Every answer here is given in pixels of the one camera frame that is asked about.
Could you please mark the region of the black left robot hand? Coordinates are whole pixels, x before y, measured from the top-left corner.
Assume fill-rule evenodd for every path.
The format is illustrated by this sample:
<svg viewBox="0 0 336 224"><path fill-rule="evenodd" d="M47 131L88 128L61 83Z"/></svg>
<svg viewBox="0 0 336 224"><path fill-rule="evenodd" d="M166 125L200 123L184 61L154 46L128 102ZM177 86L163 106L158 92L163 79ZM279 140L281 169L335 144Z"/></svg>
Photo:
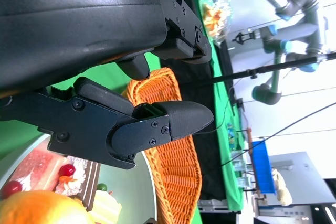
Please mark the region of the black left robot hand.
<svg viewBox="0 0 336 224"><path fill-rule="evenodd" d="M184 0L1 0L1 120L37 126L51 136L51 151L131 169L138 152L214 119L189 101L133 106L80 76L114 62L145 80L146 52L193 64L212 57Z"/></svg>

